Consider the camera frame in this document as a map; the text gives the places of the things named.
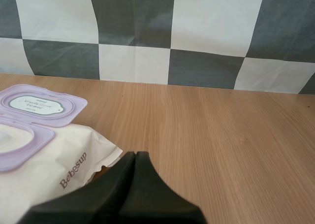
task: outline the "wet wipes package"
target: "wet wipes package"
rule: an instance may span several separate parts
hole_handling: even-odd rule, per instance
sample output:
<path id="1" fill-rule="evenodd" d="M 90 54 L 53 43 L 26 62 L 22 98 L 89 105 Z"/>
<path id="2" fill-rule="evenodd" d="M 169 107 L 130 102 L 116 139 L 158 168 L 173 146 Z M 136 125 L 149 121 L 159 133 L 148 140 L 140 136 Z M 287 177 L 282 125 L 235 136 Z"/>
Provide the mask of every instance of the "wet wipes package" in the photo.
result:
<path id="1" fill-rule="evenodd" d="M 85 185 L 121 149 L 71 124 L 87 101 L 31 85 L 0 92 L 0 224 Z"/>

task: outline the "wooden table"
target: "wooden table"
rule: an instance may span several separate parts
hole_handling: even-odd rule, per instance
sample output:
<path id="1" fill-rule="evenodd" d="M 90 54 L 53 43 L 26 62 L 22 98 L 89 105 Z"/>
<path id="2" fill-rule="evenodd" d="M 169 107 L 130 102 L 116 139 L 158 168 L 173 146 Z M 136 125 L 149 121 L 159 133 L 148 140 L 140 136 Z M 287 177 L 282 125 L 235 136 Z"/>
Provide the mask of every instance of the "wooden table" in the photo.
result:
<path id="1" fill-rule="evenodd" d="M 74 123 L 126 151 L 209 224 L 315 223 L 315 96 L 0 74 L 83 97 Z"/>

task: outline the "black plastic object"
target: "black plastic object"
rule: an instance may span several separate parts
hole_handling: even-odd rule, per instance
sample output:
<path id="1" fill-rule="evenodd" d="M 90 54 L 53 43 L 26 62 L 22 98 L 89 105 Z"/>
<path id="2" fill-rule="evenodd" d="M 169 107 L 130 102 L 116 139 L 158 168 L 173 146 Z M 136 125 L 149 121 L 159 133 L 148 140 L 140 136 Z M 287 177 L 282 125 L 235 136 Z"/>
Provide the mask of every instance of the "black plastic object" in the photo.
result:
<path id="1" fill-rule="evenodd" d="M 60 198 L 32 207 L 19 224 L 115 223 L 133 177 L 135 154 L 125 156 L 104 175 Z"/>
<path id="2" fill-rule="evenodd" d="M 32 207 L 19 224 L 206 224 L 200 209 L 174 193 L 147 152 L 128 152 L 104 175 Z"/>
<path id="3" fill-rule="evenodd" d="M 155 171 L 147 152 L 136 155 L 128 196 L 119 212 L 123 224 L 204 224 L 200 209 L 174 193 Z"/>

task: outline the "label on lid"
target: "label on lid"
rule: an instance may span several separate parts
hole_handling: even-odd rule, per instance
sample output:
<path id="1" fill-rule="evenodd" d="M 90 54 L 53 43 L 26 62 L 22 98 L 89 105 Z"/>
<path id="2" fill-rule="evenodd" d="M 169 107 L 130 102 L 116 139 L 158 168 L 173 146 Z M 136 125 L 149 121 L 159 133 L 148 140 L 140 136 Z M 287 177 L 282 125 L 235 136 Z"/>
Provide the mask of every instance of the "label on lid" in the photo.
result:
<path id="1" fill-rule="evenodd" d="M 9 106 L 39 115 L 51 115 L 64 111 L 61 103 L 34 96 L 17 97 L 10 101 Z"/>

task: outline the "gray square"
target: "gray square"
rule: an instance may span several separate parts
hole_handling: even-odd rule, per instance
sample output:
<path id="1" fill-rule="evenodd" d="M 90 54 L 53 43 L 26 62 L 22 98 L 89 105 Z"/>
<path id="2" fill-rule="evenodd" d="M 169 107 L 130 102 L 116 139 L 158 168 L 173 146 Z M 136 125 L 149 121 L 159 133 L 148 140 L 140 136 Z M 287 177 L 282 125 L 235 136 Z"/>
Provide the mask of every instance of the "gray square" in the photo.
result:
<path id="1" fill-rule="evenodd" d="M 98 44 L 23 39 L 35 75 L 99 80 Z"/>
<path id="2" fill-rule="evenodd" d="M 315 74 L 311 76 L 299 94 L 315 95 Z"/>
<path id="3" fill-rule="evenodd" d="M 16 0 L 0 0 L 0 38 L 22 38 Z"/>
<path id="4" fill-rule="evenodd" d="M 315 63 L 315 0 L 262 0 L 247 57 Z"/>
<path id="5" fill-rule="evenodd" d="M 243 60 L 171 49 L 168 84 L 233 89 Z"/>
<path id="6" fill-rule="evenodd" d="M 92 0 L 99 43 L 170 48 L 174 0 Z"/>

